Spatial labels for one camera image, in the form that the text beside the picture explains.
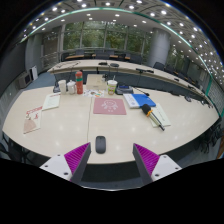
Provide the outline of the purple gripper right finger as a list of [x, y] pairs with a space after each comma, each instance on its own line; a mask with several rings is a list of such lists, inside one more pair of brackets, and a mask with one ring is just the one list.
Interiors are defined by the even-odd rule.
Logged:
[[168, 155], [159, 156], [136, 143], [133, 144], [133, 155], [144, 185], [181, 170]]

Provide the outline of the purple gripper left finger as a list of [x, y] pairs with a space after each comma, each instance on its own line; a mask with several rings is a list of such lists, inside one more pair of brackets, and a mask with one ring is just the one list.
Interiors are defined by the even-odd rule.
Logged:
[[45, 162], [41, 169], [73, 183], [82, 179], [91, 154], [91, 143], [81, 145], [66, 154], [57, 154]]

